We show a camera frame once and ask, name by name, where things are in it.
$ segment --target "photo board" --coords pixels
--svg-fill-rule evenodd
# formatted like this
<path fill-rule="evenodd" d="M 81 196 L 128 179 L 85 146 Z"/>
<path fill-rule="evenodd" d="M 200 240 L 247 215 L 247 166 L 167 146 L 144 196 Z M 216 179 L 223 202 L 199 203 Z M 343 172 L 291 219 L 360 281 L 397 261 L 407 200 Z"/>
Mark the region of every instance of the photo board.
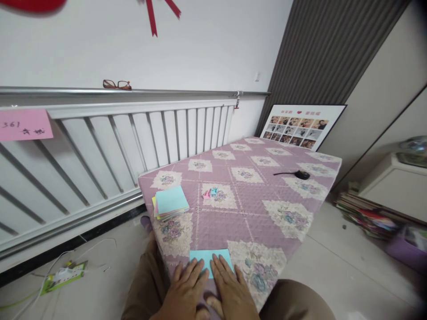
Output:
<path fill-rule="evenodd" d="M 317 151 L 346 105 L 275 104 L 261 138 Z"/>

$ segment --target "purple basket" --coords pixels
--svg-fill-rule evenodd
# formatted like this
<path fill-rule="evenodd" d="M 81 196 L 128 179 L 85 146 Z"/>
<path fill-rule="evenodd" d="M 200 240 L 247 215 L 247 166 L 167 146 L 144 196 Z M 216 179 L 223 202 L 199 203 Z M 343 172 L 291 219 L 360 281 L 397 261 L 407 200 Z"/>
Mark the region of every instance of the purple basket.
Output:
<path fill-rule="evenodd" d="M 403 262 L 412 269 L 422 274 L 426 274 L 427 253 L 406 242 L 406 230 L 407 226 L 400 230 L 400 232 L 388 244 L 386 252 L 393 258 Z"/>

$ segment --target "white floor tile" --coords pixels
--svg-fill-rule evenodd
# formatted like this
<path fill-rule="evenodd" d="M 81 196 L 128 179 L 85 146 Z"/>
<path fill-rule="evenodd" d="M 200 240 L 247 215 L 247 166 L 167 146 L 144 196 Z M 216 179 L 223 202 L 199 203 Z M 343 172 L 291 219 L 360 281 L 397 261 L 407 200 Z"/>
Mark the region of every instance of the white floor tile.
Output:
<path fill-rule="evenodd" d="M 337 320 L 359 312 L 367 320 L 409 319 L 413 308 L 340 257 L 306 237 L 281 278 L 314 289 L 328 303 Z"/>
<path fill-rule="evenodd" d="M 385 241 L 366 236 L 345 220 L 332 203 L 323 203 L 308 235 L 410 305 L 421 303 L 415 286 L 420 276 L 386 254 Z"/>
<path fill-rule="evenodd" d="M 136 217 L 62 257 L 52 272 L 99 243 L 78 260 L 89 261 L 89 272 L 82 279 L 40 297 L 35 307 L 20 319 L 119 319 L 148 240 L 139 219 Z M 309 235 L 281 277 L 300 281 L 317 291 L 337 320 L 350 320 L 356 312 L 367 320 L 408 319 L 408 313 L 419 303 L 413 285 L 417 275 L 390 258 L 382 246 L 383 243 L 372 241 L 345 221 L 332 204 L 324 203 Z M 44 275 L 50 265 L 51 262 L 33 273 Z M 0 288 L 0 305 L 19 301 L 38 290 L 41 281 L 40 277 L 25 275 Z M 0 318 L 12 319 L 24 305 L 25 302 L 0 312 Z"/>

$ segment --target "bed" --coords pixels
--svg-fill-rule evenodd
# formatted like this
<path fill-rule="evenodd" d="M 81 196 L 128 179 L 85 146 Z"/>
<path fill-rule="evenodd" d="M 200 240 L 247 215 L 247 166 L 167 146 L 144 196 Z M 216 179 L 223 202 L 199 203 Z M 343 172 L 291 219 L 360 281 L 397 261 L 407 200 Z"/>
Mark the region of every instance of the bed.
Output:
<path fill-rule="evenodd" d="M 340 165 L 334 156 L 250 137 L 139 177 L 169 274 L 179 261 L 188 263 L 190 250 L 228 248 L 260 311 L 304 240 Z M 309 172 L 310 179 L 273 175 L 297 170 Z M 170 221 L 154 220 L 151 198 L 178 185 L 190 210 Z M 218 188 L 217 196 L 203 199 L 210 188 Z M 217 294 L 213 279 L 206 290 Z"/>

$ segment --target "person's left hand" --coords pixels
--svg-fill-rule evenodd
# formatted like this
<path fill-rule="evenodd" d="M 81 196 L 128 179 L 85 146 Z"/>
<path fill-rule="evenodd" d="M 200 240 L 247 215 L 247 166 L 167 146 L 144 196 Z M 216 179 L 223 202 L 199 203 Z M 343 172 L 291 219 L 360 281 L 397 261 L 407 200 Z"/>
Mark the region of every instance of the person's left hand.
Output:
<path fill-rule="evenodd" d="M 196 259 L 193 259 L 181 276 L 182 262 L 179 263 L 165 301 L 160 310 L 151 317 L 151 320 L 209 319 L 210 314 L 207 309 L 196 310 L 209 277 L 209 270 L 206 269 L 199 278 L 204 265 L 203 259 L 198 263 Z"/>

